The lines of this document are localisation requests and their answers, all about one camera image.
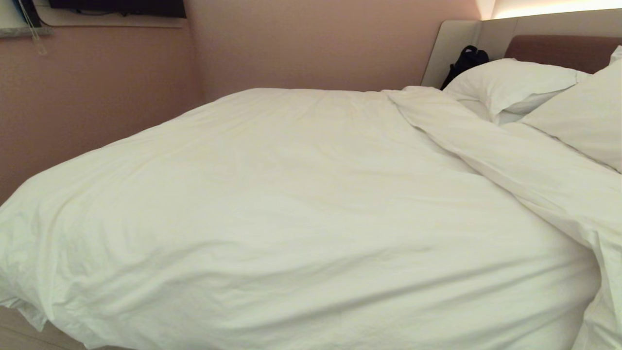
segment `bed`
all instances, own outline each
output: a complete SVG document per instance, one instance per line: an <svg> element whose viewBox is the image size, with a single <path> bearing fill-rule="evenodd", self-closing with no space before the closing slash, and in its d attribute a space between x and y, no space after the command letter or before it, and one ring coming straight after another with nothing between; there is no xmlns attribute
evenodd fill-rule
<svg viewBox="0 0 622 350"><path fill-rule="evenodd" d="M433 88L237 93L22 185L0 305L88 348L617 346L620 174L549 126Z"/></svg>

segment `upholstered headboard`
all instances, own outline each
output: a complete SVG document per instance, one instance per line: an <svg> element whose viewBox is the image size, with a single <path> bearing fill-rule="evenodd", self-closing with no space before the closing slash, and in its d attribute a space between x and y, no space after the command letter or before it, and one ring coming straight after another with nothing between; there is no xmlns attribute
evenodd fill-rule
<svg viewBox="0 0 622 350"><path fill-rule="evenodd" d="M622 45L622 37L517 35L505 57L596 73L609 65L618 45Z"/></svg>

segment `floor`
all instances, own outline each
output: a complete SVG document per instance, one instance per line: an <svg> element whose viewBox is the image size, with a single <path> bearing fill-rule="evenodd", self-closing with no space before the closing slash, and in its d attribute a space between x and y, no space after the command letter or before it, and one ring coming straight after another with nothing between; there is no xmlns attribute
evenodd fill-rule
<svg viewBox="0 0 622 350"><path fill-rule="evenodd" d="M16 310L0 306L0 350L85 350L79 342L52 326L37 332ZM101 350L123 350L111 346Z"/></svg>

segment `pink wall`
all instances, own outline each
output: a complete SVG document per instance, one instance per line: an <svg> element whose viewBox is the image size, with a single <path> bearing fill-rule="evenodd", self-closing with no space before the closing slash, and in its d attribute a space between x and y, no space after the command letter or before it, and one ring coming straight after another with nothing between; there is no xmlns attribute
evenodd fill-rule
<svg viewBox="0 0 622 350"><path fill-rule="evenodd" d="M188 28L0 41L0 203L28 177L203 103Z"/></svg>
<svg viewBox="0 0 622 350"><path fill-rule="evenodd" d="M477 0L188 0L208 100L253 87L419 84L442 21Z"/></svg>

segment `light strip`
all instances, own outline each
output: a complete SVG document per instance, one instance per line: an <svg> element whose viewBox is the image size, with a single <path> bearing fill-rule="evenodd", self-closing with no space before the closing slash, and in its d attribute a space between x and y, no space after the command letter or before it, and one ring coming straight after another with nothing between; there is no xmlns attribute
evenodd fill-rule
<svg viewBox="0 0 622 350"><path fill-rule="evenodd" d="M510 18L510 17L522 17L533 16L536 14L550 14L561 12L577 12L577 11L590 11L590 10L604 10L604 9L619 9L622 8L622 0L584 0L584 1L569 1L565 4L551 4L544 6L531 6L523 8L514 8L500 11L494 15L495 19Z"/></svg>

